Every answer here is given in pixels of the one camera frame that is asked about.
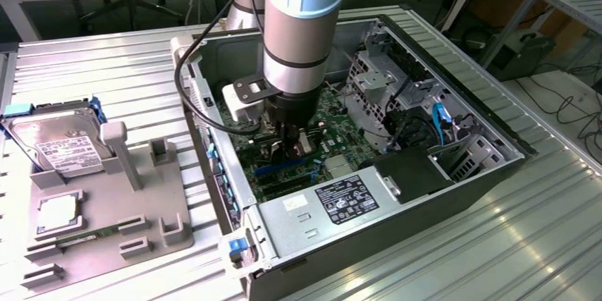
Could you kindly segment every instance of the hard drive label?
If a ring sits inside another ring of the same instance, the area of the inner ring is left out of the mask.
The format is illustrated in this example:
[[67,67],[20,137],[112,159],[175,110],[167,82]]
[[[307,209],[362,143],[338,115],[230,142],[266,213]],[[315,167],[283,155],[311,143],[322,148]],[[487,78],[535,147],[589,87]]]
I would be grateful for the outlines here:
[[100,165],[100,156],[88,136],[41,142],[35,146],[59,173]]
[[315,191],[330,220],[336,225],[379,207],[359,176],[340,180]]

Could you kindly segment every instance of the metal bracket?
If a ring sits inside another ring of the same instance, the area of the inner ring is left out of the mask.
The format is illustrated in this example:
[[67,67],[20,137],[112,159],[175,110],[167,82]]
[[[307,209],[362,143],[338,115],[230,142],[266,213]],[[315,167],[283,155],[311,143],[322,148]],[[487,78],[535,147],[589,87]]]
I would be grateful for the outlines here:
[[259,74],[250,75],[236,80],[234,83],[234,90],[236,92],[238,99],[244,104],[251,104],[282,93],[278,88],[268,85],[266,77]]

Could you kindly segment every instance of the green circuit board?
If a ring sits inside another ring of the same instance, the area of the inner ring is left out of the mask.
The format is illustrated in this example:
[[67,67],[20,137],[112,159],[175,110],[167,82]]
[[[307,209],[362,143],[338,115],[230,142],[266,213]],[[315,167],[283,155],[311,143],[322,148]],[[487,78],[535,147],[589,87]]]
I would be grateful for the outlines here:
[[[374,157],[374,149],[356,125],[348,115],[340,113],[342,103],[338,96],[339,94],[330,88],[322,90],[318,110],[310,126],[318,126],[319,122],[323,122],[323,126],[310,129],[308,133],[308,135],[322,133],[322,142],[316,145],[316,151],[304,157],[295,166],[262,176],[254,175],[256,169],[270,166],[270,158],[262,155],[262,148],[268,149],[271,142],[250,143],[250,139],[268,140],[274,136],[266,119],[263,119],[262,129],[254,137],[231,135],[240,165],[259,201],[266,202],[331,180],[332,176],[323,164],[328,158],[343,155],[350,166],[356,170],[359,164]],[[224,124],[240,128],[240,124],[232,121],[228,108],[223,102],[218,102],[218,109]]]

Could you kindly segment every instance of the motherboard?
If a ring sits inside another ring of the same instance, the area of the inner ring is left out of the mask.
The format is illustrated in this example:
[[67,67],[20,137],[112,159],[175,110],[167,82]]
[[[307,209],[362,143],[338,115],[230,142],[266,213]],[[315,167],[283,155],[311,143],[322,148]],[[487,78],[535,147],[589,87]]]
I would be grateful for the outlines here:
[[[252,137],[231,135],[240,165],[259,201],[266,202],[312,185],[351,173],[363,161],[374,157],[374,147],[347,115],[343,94],[334,87],[324,87],[320,93],[316,114],[308,136],[318,140],[316,150],[306,157],[272,165],[270,147],[276,140],[272,126],[263,119],[262,128]],[[227,126],[238,126],[224,102],[218,109]]]

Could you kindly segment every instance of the open computer chassis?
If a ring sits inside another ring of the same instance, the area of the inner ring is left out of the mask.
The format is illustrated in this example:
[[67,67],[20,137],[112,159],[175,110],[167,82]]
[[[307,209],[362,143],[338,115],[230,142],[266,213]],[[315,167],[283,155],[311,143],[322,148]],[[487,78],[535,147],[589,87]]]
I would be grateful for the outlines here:
[[[260,68],[260,38],[256,30],[210,35],[188,65],[192,100],[219,123],[231,122],[220,104],[222,88]],[[316,140],[322,156],[304,162],[314,166],[308,175],[304,167],[276,174],[272,180],[291,183],[280,191],[274,192],[272,185],[258,188],[259,165],[242,165],[248,163],[246,144],[254,142],[187,114],[224,234],[219,250],[252,300],[295,292],[462,212],[535,154],[387,16],[339,21],[334,46],[331,87],[323,92],[326,97],[340,94],[339,105],[324,99],[320,105],[327,107],[319,108],[319,121],[312,122],[315,128],[326,122],[316,133],[323,135]],[[434,105],[453,118],[443,130],[444,145],[423,123],[414,124],[415,134],[380,155],[391,138],[362,130],[394,136],[400,125],[411,125],[404,121],[410,112],[431,120]],[[371,153],[358,145],[370,145]],[[324,158],[336,154],[342,158],[335,168],[324,168]],[[250,249],[231,255],[228,243],[236,239],[244,239]]]

